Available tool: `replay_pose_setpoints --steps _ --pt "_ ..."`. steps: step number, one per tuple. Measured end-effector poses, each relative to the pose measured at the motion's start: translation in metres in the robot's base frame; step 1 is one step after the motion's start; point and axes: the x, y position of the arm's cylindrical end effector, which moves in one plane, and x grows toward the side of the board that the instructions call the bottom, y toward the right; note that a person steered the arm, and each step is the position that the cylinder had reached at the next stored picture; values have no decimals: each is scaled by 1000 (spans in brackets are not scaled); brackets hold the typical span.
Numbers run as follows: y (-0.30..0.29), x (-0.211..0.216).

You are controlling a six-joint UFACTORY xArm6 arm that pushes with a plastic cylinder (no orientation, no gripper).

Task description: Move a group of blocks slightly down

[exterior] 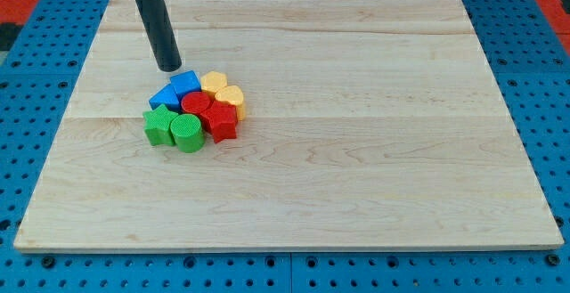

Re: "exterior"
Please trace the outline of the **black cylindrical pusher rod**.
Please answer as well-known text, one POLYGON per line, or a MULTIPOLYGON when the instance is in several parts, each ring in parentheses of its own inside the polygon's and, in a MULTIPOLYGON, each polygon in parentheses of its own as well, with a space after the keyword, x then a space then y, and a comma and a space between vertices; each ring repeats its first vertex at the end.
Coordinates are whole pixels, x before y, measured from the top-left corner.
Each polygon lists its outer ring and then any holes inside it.
POLYGON ((160 70, 173 72, 182 66, 165 0, 135 0, 151 50, 160 70))

